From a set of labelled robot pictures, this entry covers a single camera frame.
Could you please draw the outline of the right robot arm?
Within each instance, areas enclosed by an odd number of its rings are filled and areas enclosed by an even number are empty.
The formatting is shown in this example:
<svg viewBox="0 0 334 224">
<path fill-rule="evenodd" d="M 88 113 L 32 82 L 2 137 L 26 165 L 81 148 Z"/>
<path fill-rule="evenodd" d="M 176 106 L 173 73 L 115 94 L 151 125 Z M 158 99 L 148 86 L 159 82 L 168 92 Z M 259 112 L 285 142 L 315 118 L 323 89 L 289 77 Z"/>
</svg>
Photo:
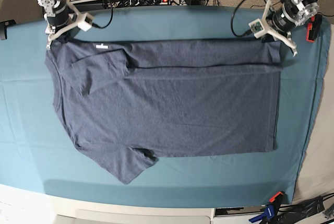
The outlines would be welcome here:
<svg viewBox="0 0 334 224">
<path fill-rule="evenodd" d="M 45 33 L 48 49 L 53 41 L 75 28 L 82 31 L 92 28 L 93 16 L 81 13 L 70 0 L 37 0 L 37 2 L 44 10 L 44 19 L 47 22 Z"/>
</svg>

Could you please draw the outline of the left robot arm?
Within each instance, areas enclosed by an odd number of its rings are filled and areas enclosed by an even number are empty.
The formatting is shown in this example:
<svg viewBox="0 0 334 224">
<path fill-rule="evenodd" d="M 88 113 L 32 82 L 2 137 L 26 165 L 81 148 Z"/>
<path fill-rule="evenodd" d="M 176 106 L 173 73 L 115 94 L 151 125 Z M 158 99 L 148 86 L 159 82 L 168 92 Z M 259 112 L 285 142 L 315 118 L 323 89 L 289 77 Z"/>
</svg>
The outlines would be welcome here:
<svg viewBox="0 0 334 224">
<path fill-rule="evenodd" d="M 305 24 L 319 12 L 318 0 L 280 0 L 278 10 L 274 10 L 271 0 L 266 0 L 261 18 L 249 24 L 256 38 L 271 36 L 288 46 L 294 56 L 297 45 L 291 38 L 291 31 Z"/>
</svg>

